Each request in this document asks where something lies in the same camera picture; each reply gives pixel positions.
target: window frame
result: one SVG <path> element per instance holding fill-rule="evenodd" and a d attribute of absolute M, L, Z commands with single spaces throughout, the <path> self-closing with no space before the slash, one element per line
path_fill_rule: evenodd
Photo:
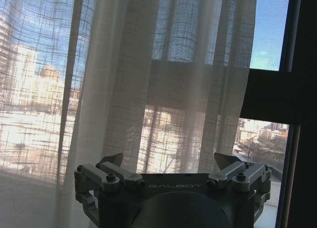
<path fill-rule="evenodd" d="M 301 0 L 289 0 L 279 71 L 250 69 L 240 118 L 289 124 L 276 228 L 288 227 L 302 109 L 297 75 L 293 67 Z"/>

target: black window frame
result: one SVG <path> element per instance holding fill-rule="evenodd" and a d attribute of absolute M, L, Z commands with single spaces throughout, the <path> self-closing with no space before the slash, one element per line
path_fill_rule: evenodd
<path fill-rule="evenodd" d="M 299 227 L 310 224 L 308 220 L 315 223 L 313 192 L 308 187 L 314 176 L 307 166 L 314 164 L 311 152 L 317 112 L 313 13 L 312 0 L 289 0 L 279 71 L 250 69 L 240 114 L 241 118 L 290 125 L 276 228 Z"/>

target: metal bracket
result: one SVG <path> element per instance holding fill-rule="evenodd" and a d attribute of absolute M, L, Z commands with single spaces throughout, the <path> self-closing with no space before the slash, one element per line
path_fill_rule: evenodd
<path fill-rule="evenodd" d="M 263 206 L 270 199 L 272 171 L 267 165 L 254 164 L 245 173 L 236 175 L 233 179 L 233 189 L 238 192 L 256 190 L 254 204 L 254 222 L 263 211 Z"/>
<path fill-rule="evenodd" d="M 75 198 L 83 204 L 85 214 L 96 226 L 99 226 L 99 211 L 95 204 L 95 198 L 89 191 L 101 188 L 105 192 L 117 192 L 120 186 L 119 178 L 90 164 L 77 167 L 74 176 Z"/>
<path fill-rule="evenodd" d="M 246 170 L 245 163 L 236 161 L 233 164 L 225 167 L 223 170 L 208 175 L 208 184 L 216 189 L 224 189 L 227 183 L 238 173 L 243 173 Z"/>
<path fill-rule="evenodd" d="M 138 189 L 145 183 L 141 174 L 131 173 L 111 162 L 101 163 L 99 168 L 106 173 L 115 174 L 120 179 L 120 182 L 123 183 L 125 188 Z"/>

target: sheer curtain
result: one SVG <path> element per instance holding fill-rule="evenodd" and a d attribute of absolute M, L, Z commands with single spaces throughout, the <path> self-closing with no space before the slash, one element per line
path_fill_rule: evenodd
<path fill-rule="evenodd" d="M 216 170 L 248 79 L 256 0 L 0 0 L 3 227 L 93 227 L 73 171 Z"/>

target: dark gray metal part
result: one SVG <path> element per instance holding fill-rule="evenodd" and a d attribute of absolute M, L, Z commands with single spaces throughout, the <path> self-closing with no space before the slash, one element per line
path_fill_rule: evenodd
<path fill-rule="evenodd" d="M 236 161 L 217 173 L 209 174 L 208 179 L 213 181 L 215 188 L 224 189 L 226 188 L 228 181 L 230 181 L 238 173 L 242 173 L 245 170 L 245 164 L 243 162 Z"/>
<path fill-rule="evenodd" d="M 258 179 L 261 178 L 262 182 L 265 180 L 265 166 L 260 164 L 254 164 L 249 167 L 245 172 L 245 179 L 242 180 L 238 176 L 232 178 L 233 188 L 235 191 L 248 192 L 250 191 L 251 185 Z"/>
<path fill-rule="evenodd" d="M 270 199 L 270 191 L 269 192 L 258 192 L 255 196 L 255 204 L 254 204 L 254 222 L 257 221 L 259 216 L 263 212 L 264 203 Z"/>
<path fill-rule="evenodd" d="M 85 214 L 96 226 L 99 226 L 99 211 L 95 204 L 95 198 L 89 191 L 93 190 L 94 195 L 98 193 L 100 188 L 104 192 L 117 192 L 120 180 L 118 177 L 109 175 L 90 164 L 78 167 L 74 176 L 75 198 L 83 204 Z"/>
<path fill-rule="evenodd" d="M 242 162 L 238 157 L 233 155 L 225 155 L 221 153 L 215 153 L 214 159 L 217 162 L 218 167 L 222 170 L 226 168 L 227 166 L 233 164 L 236 161 Z"/>
<path fill-rule="evenodd" d="M 142 184 L 142 175 L 131 173 L 111 162 L 101 163 L 99 168 L 106 173 L 115 174 L 126 188 L 136 189 Z"/>
<path fill-rule="evenodd" d="M 120 166 L 122 160 L 123 160 L 123 153 L 119 153 L 119 154 L 115 154 L 111 156 L 105 156 L 104 158 L 102 158 L 100 163 L 104 163 L 108 161 L 113 163 L 114 165 Z"/>

